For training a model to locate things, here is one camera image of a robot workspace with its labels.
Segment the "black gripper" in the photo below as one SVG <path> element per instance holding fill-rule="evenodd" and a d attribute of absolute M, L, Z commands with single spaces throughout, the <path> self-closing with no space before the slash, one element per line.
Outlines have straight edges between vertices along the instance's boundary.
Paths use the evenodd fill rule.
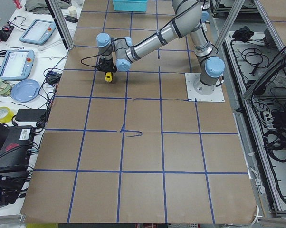
<path fill-rule="evenodd" d="M 109 60 L 100 59 L 96 65 L 96 68 L 98 71 L 105 72 L 105 73 L 108 73 L 108 72 L 115 73 L 116 72 L 116 65 L 114 64 L 112 59 L 109 59 Z"/>

